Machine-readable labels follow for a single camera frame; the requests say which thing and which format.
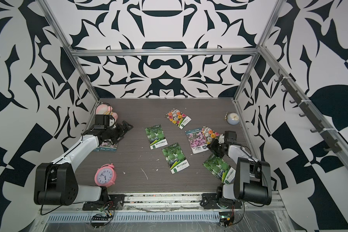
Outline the pink flower seed packet teal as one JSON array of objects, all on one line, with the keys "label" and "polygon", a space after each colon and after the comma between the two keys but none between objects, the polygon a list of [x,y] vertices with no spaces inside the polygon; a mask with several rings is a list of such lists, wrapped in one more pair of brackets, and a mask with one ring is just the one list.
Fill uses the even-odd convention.
[{"label": "pink flower seed packet teal", "polygon": [[111,140],[103,141],[100,146],[95,148],[93,151],[108,151],[108,152],[116,152],[118,148],[118,144],[112,144]]}]

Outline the pink flower seed packet white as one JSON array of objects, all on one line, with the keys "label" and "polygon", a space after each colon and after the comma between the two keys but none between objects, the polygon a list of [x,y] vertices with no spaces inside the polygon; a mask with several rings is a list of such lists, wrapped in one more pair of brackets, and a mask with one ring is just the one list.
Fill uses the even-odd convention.
[{"label": "pink flower seed packet white", "polygon": [[185,131],[185,135],[193,154],[208,151],[207,140],[203,135],[201,128]]}]

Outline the mixed colour flower seed packet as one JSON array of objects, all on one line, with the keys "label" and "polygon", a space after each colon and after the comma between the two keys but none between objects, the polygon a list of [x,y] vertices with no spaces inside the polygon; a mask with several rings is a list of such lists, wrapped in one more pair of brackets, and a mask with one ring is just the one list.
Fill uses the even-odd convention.
[{"label": "mixed colour flower seed packet", "polygon": [[165,115],[165,117],[180,129],[183,129],[191,122],[191,118],[188,115],[184,114],[176,108],[169,111]]}]

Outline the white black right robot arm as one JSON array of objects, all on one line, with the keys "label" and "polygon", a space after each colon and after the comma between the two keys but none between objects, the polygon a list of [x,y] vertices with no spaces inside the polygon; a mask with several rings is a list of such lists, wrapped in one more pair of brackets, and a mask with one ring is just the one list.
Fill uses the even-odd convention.
[{"label": "white black right robot arm", "polygon": [[226,131],[213,139],[207,148],[211,156],[203,163],[222,182],[221,196],[262,207],[272,201],[271,167],[266,161],[252,157],[237,142],[234,131]]}]

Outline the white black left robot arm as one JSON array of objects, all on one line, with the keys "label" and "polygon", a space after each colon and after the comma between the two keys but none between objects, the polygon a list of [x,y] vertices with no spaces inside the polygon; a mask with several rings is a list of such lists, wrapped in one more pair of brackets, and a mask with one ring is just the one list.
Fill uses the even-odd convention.
[{"label": "white black left robot arm", "polygon": [[75,171],[103,142],[119,143],[133,129],[126,121],[117,123],[111,115],[96,115],[94,124],[78,142],[50,163],[40,164],[35,173],[34,202],[37,205],[69,206],[83,202],[108,201],[107,185],[79,185]]}]

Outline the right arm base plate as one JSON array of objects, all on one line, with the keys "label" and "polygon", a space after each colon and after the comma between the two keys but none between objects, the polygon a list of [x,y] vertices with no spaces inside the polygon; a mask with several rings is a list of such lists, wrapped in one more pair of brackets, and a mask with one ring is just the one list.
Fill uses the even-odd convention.
[{"label": "right arm base plate", "polygon": [[200,206],[204,209],[241,209],[241,201],[231,200],[220,197],[217,193],[203,193]]}]

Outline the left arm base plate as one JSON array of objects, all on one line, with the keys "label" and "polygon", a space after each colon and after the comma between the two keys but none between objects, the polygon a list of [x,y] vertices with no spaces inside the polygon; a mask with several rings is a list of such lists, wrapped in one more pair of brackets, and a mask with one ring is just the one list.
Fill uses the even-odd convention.
[{"label": "left arm base plate", "polygon": [[83,211],[96,211],[96,210],[121,210],[124,206],[125,194],[109,194],[106,198],[101,198],[96,202],[84,203]]}]

